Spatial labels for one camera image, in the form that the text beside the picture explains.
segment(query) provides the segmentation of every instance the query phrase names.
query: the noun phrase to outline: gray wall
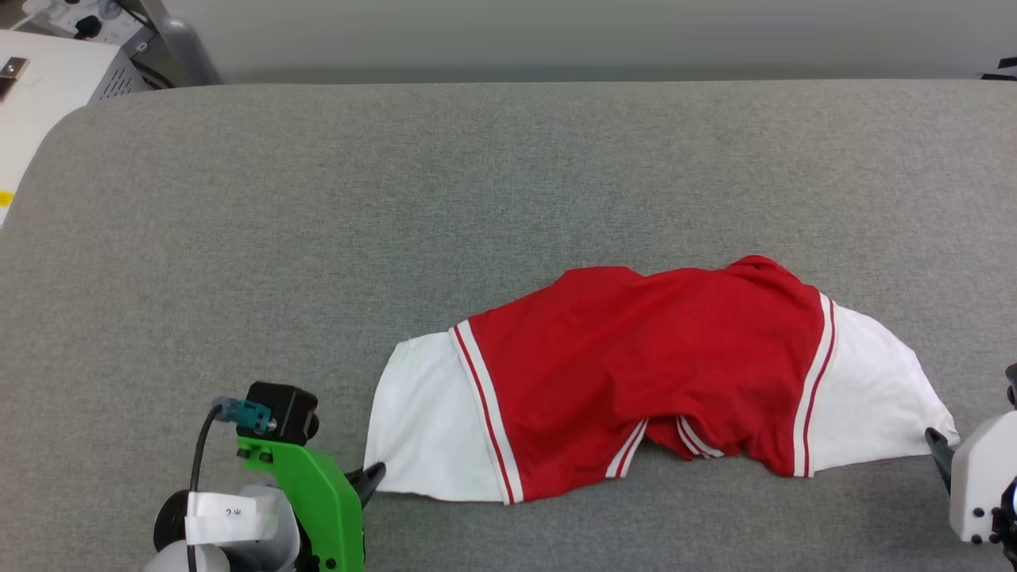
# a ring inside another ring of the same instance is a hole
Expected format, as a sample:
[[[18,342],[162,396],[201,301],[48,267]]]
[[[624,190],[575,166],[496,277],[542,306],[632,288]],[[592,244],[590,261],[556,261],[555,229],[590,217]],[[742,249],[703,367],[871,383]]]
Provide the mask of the gray wall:
[[[973,77],[1014,0],[144,0],[224,81]]]

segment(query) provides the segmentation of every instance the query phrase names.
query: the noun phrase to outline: red fabric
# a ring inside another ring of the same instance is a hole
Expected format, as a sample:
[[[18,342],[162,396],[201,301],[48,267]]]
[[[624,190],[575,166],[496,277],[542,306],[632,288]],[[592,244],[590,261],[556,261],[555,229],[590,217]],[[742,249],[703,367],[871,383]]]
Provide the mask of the red fabric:
[[[647,437],[685,459],[679,415],[709,447],[793,472],[824,318],[819,292],[769,259],[646,277],[573,270],[469,322],[528,501],[605,478],[647,418]]]

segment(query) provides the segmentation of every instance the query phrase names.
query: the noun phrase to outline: red and white shirt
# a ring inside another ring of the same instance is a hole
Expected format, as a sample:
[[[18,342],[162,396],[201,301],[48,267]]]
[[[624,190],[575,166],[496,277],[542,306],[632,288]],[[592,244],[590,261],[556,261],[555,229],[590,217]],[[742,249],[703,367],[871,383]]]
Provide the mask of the red and white shirt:
[[[926,453],[953,418],[914,353],[763,256],[566,272],[396,347],[365,466],[380,491],[505,504],[623,477],[648,437],[785,476]]]

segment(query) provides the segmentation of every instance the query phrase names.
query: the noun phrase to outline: black cable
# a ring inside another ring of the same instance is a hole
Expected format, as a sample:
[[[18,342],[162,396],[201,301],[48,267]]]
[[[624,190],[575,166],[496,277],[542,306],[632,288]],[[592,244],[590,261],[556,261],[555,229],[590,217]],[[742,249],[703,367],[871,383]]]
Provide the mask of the black cable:
[[[140,70],[140,71],[142,71],[144,73],[147,73],[148,75],[155,77],[157,81],[162,81],[163,84],[166,85],[167,90],[172,90],[173,88],[176,87],[176,85],[173,84],[172,81],[170,81],[169,79],[167,79],[165,75],[163,75],[162,73],[156,71],[155,69],[152,69],[151,67],[144,65],[143,63],[141,63],[141,62],[139,62],[137,60],[131,60],[131,62],[134,64],[134,67],[138,68],[138,70]]]
[[[188,493],[197,493],[197,476],[201,472],[201,456],[204,455],[204,442],[208,439],[208,428],[212,426],[213,421],[216,420],[216,415],[222,409],[222,405],[213,407],[204,417],[204,423],[201,424],[201,433],[197,434],[197,445],[194,446],[194,463],[191,464],[191,481],[190,487],[187,489]],[[187,506],[190,506],[190,499],[188,499]],[[194,545],[191,544],[187,545],[187,570],[189,572],[197,572],[197,559],[194,556]]]
[[[130,17],[137,20],[137,23],[147,27],[148,30],[155,32],[156,34],[159,34],[159,30],[156,28],[156,24],[152,23],[152,18],[142,18],[138,16],[136,13],[134,13],[134,10],[131,10],[127,6],[124,6],[124,3],[121,0],[113,0],[113,3],[123,8],[125,12],[130,14]]]

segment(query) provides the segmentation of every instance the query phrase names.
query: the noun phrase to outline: red stripe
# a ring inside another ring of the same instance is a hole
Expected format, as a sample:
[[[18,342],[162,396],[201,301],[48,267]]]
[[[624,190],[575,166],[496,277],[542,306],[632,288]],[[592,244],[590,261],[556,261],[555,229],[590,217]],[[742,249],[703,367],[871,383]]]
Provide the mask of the red stripe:
[[[470,359],[470,352],[466,349],[463,335],[456,326],[456,337],[459,339],[459,347],[466,356],[466,362],[470,365],[470,373],[473,374],[473,383],[477,384],[477,392],[480,394],[480,404],[484,407],[484,420],[487,421],[487,434],[491,437],[491,444],[494,445],[494,454],[498,457],[498,466],[501,468],[501,478],[504,479],[505,491],[508,492],[508,504],[516,504],[516,497],[512,494],[512,483],[508,482],[508,472],[505,471],[505,462],[501,458],[501,449],[498,448],[498,441],[494,439],[494,427],[491,425],[491,414],[487,411],[487,400],[484,399],[484,388],[480,385],[480,376],[477,376],[477,368],[473,366],[473,359]]]
[[[816,383],[813,385],[813,395],[809,397],[809,409],[805,412],[805,426],[802,428],[804,435],[801,436],[801,442],[805,445],[805,473],[801,476],[809,476],[809,421],[813,418],[813,404],[816,402],[816,390],[820,389],[820,382],[823,381],[823,374],[826,374],[826,366],[830,364],[830,356],[833,355],[833,344],[836,340],[837,335],[837,325],[833,319],[833,300],[830,300],[830,347],[827,348],[826,359],[823,360],[823,367],[820,368],[820,375],[816,376]]]
[[[636,433],[633,434],[633,442],[629,444],[629,447],[625,448],[625,454],[621,456],[621,462],[618,463],[618,470],[614,472],[614,476],[617,478],[621,478],[621,469],[625,466],[625,459],[629,458],[629,453],[632,453],[633,449],[636,447],[636,442],[639,441],[639,430],[642,424],[643,421],[640,421],[636,425]]]
[[[684,427],[681,426],[681,417],[677,417],[676,420],[677,420],[677,423],[675,423],[675,424],[678,425],[678,434],[680,436],[684,437],[684,439],[681,441],[681,443],[684,444],[685,447],[689,448],[689,452],[692,453],[693,455],[699,455],[700,457],[706,457],[707,454],[704,453],[703,451],[699,450],[699,445],[696,445],[696,442],[693,441],[692,438],[689,437],[689,434],[685,433]]]

